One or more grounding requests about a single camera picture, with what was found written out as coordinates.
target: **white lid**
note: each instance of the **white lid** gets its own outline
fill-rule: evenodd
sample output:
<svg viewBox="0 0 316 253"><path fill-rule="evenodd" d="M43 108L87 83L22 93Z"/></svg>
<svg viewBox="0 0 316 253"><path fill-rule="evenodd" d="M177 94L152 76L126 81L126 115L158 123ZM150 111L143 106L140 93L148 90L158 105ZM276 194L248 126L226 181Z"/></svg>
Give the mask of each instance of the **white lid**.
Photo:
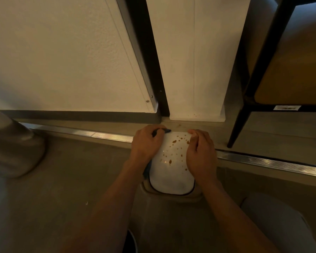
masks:
<svg viewBox="0 0 316 253"><path fill-rule="evenodd" d="M184 195L193 191L194 177L186 165L186 150L191 135L169 132L160 150L152 159L149 181L152 187L166 194Z"/></svg>

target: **hand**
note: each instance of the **hand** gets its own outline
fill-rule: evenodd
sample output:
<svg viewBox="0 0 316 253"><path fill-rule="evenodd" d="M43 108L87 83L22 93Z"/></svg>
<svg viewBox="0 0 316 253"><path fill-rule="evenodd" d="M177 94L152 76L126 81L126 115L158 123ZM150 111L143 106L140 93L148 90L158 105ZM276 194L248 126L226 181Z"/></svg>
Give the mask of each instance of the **hand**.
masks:
<svg viewBox="0 0 316 253"><path fill-rule="evenodd" d="M189 129L187 132L192 134L186 152L189 171L200 186L217 181L217 154L210 135L198 129Z"/></svg>
<svg viewBox="0 0 316 253"><path fill-rule="evenodd" d="M133 163L143 164L144 168L148 162L156 155L163 143L165 132L164 125L148 125L136 132L131 144L130 159Z"/></svg>

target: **black shoe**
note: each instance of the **black shoe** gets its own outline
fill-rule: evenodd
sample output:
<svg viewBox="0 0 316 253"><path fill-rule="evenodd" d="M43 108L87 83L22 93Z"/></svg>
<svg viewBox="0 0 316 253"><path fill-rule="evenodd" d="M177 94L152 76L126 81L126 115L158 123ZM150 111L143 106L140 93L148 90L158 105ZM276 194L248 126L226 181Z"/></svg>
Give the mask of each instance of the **black shoe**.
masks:
<svg viewBox="0 0 316 253"><path fill-rule="evenodd" d="M130 230L128 230L128 233L126 234L126 239L125 239L122 252L123 253L138 253L135 237L133 236Z"/></svg>

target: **white label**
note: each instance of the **white label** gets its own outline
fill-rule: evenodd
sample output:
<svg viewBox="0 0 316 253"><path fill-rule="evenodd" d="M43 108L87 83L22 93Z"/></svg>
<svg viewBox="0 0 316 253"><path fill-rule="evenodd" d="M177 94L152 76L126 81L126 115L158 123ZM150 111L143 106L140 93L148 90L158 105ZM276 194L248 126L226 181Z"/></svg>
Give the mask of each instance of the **white label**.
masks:
<svg viewBox="0 0 316 253"><path fill-rule="evenodd" d="M275 106L274 110L298 111L301 106Z"/></svg>

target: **person's left hand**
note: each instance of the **person's left hand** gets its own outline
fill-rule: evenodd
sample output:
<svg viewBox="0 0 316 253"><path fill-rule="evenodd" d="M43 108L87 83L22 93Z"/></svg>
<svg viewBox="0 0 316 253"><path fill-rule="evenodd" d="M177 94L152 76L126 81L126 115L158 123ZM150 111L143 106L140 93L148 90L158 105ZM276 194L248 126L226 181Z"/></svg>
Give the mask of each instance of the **person's left hand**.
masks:
<svg viewBox="0 0 316 253"><path fill-rule="evenodd" d="M148 162L156 155L163 143L165 132L162 128L166 127L159 124L147 125L136 132L131 144L131 161L145 166L148 164ZM155 129L159 130L157 131L157 135L153 137L152 132Z"/></svg>

